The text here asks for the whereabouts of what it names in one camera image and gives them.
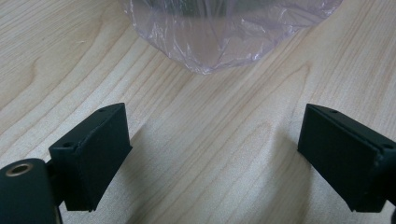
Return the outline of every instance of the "wooden table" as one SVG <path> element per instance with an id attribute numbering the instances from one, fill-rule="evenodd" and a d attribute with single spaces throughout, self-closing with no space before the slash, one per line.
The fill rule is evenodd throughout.
<path id="1" fill-rule="evenodd" d="M 396 2 L 345 0 L 258 63 L 190 73 L 117 1 L 0 1 L 0 166 L 126 104 L 134 146 L 97 210 L 64 223 L 389 223 L 352 213 L 296 151 L 307 103 L 396 139 Z"/>

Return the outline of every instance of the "wood grain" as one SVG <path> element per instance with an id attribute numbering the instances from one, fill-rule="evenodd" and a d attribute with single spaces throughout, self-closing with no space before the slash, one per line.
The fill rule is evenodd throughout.
<path id="1" fill-rule="evenodd" d="M 65 223 L 389 223 L 352 213 L 296 151 L 307 103 L 396 139 L 396 2 L 345 0 L 258 63 L 199 76 L 110 0 L 0 1 L 0 167 L 124 102 L 134 146 Z"/>

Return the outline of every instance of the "clear plastic wrap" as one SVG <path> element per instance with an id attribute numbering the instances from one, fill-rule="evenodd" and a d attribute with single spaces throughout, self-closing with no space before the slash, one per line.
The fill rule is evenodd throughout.
<path id="1" fill-rule="evenodd" d="M 191 71 L 252 63 L 342 0 L 120 0 L 136 31 Z"/>

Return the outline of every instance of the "black clamp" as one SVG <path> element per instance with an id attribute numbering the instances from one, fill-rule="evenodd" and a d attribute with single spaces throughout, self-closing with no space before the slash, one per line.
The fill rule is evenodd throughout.
<path id="1" fill-rule="evenodd" d="M 380 212 L 396 205 L 396 143 L 346 115 L 307 105 L 298 151 L 350 210 Z"/>
<path id="2" fill-rule="evenodd" d="M 62 223 L 63 201 L 69 211 L 95 210 L 131 149 L 125 105 L 97 110 L 49 148 L 49 162 L 0 170 L 1 222 Z"/>

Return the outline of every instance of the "transparent plastic bag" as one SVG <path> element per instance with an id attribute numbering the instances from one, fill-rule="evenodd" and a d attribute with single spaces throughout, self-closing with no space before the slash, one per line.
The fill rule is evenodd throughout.
<path id="1" fill-rule="evenodd" d="M 120 0 L 136 31 L 191 71 L 252 63 L 342 0 Z"/>

